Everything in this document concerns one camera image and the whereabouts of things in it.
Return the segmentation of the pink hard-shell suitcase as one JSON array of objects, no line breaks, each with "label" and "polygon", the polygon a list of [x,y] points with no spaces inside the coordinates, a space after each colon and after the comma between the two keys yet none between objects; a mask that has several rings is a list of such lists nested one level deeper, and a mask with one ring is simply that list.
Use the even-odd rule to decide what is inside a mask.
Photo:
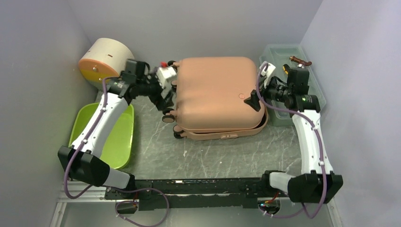
[{"label": "pink hard-shell suitcase", "polygon": [[177,139],[223,140],[259,133],[267,109],[256,112],[244,100],[256,88],[257,67],[246,57],[192,57],[174,62],[175,107],[163,110]]}]

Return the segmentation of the green plastic tray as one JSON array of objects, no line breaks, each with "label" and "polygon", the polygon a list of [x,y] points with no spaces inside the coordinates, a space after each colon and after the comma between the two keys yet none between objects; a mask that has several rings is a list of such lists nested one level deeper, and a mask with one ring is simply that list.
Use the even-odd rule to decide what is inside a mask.
[{"label": "green plastic tray", "polygon": [[[87,104],[82,107],[75,119],[68,146],[70,147],[82,133],[92,115],[97,109],[98,103]],[[103,147],[100,159],[113,169],[125,167],[131,156],[132,139],[134,133],[134,107],[129,105],[121,114]]]}]

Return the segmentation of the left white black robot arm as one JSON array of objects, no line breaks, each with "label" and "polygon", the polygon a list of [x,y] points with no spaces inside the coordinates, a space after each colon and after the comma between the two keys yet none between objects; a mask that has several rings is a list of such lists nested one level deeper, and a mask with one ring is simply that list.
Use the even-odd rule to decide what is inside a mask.
[{"label": "left white black robot arm", "polygon": [[116,170],[101,160],[103,147],[114,125],[135,98],[148,97],[159,111],[171,107],[172,81],[176,76],[177,66],[173,61],[162,62],[150,70],[148,63],[128,59],[118,77],[103,79],[103,94],[95,113],[72,144],[58,151],[65,171],[63,181],[66,183],[71,178],[91,186],[113,187],[123,198],[131,198],[136,192],[134,175]]}]

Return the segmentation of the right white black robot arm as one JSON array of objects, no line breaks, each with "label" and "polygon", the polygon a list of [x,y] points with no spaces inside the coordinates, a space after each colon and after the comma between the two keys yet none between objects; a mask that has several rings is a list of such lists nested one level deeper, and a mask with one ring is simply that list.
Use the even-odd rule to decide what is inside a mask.
[{"label": "right white black robot arm", "polygon": [[270,64],[260,67],[256,88],[244,102],[254,110],[265,105],[268,109],[290,114],[299,140],[302,164],[298,176],[266,171],[261,192],[272,196],[280,190],[292,202],[326,204],[342,187],[343,178],[334,173],[325,151],[320,103],[316,95],[308,93],[309,71],[289,68],[285,71],[285,82],[273,72],[274,67]]}]

